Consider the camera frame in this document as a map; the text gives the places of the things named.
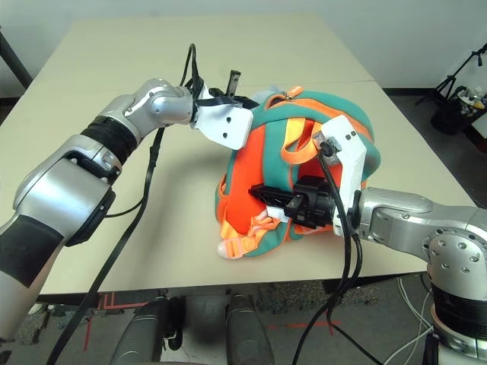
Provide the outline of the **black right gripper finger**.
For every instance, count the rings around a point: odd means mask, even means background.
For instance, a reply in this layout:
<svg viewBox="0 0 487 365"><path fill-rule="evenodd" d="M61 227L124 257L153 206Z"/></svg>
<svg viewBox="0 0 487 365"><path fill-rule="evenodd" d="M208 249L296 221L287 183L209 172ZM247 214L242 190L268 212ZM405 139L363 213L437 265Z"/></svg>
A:
<svg viewBox="0 0 487 365"><path fill-rule="evenodd" d="M286 192L281 189L272 188L265 185L252 186L248 192L256 199L267 206L296 209L297 198L292 192Z"/></svg>

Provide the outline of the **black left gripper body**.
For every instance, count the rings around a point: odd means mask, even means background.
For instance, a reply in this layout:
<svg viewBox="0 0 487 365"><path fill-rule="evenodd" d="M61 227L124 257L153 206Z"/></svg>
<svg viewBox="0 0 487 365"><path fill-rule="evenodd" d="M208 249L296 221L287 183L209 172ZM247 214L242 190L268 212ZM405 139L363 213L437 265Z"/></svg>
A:
<svg viewBox="0 0 487 365"><path fill-rule="evenodd" d="M259 103L257 103L255 100L250 99L249 97L238 95L229 96L218 88L210 88L208 92L212 96L212 98L208 99L209 106L230 105L241 107L247 110L252 110L259 106Z"/></svg>

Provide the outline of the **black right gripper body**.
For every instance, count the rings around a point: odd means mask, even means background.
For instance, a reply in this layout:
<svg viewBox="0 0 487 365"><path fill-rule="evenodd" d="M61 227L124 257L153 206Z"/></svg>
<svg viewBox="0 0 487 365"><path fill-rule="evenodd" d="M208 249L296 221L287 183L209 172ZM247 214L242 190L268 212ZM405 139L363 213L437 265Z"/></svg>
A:
<svg viewBox="0 0 487 365"><path fill-rule="evenodd" d="M336 207L330 184L319 176L302 176L294 185L290 218L295 224L315 229L333 224Z"/></svg>

